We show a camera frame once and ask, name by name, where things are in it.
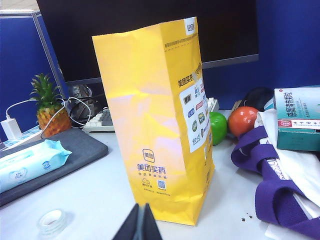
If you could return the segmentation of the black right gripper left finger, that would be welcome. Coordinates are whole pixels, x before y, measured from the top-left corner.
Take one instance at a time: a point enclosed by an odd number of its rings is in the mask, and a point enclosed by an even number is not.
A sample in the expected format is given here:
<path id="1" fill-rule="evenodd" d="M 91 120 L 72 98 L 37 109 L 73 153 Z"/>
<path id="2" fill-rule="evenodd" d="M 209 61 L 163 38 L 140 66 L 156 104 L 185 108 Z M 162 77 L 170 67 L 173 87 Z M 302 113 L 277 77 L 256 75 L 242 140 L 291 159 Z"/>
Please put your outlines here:
<path id="1" fill-rule="evenodd" d="M 114 235 L 113 240 L 143 240 L 143 213 L 143 208 L 136 203 Z"/>

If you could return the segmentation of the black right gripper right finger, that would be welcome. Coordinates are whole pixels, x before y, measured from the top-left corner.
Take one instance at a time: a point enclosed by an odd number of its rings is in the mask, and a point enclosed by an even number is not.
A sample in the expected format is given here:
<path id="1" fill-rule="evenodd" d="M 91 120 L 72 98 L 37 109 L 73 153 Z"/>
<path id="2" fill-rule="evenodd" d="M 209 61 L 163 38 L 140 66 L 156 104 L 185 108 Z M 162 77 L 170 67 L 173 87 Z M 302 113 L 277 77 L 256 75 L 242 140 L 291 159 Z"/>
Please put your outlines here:
<path id="1" fill-rule="evenodd" d="M 143 239 L 162 240 L 161 233 L 148 203 L 145 204 L 143 214 Z"/>

